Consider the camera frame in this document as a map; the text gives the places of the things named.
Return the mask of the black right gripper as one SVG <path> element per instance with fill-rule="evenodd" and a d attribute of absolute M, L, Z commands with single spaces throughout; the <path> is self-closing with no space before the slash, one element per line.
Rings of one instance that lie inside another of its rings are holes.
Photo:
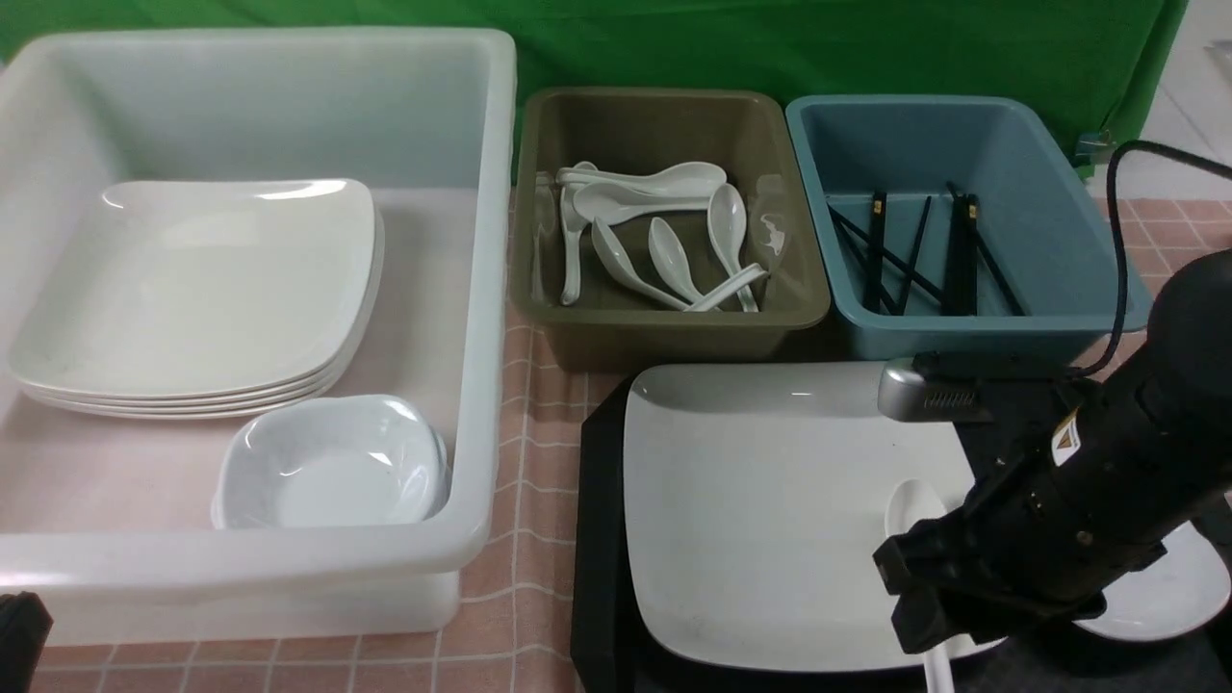
<path fill-rule="evenodd" d="M 1158 381 L 991 381 L 981 398 L 1014 432 L 1004 469 L 978 478 L 962 519 L 922 519 L 873 551 L 903 654 L 1099 617 L 1109 584 L 1165 556 L 1170 398 Z"/>

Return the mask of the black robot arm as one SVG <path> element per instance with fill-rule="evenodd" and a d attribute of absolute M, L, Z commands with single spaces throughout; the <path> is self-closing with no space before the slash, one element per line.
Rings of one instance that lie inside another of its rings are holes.
<path fill-rule="evenodd" d="M 1143 346 L 1100 383 L 993 351 L 922 351 L 910 371 L 1013 425 L 958 508 L 872 555 L 903 654 L 1100 615 L 1104 591 L 1230 490 L 1230 253 L 1165 282 Z"/>

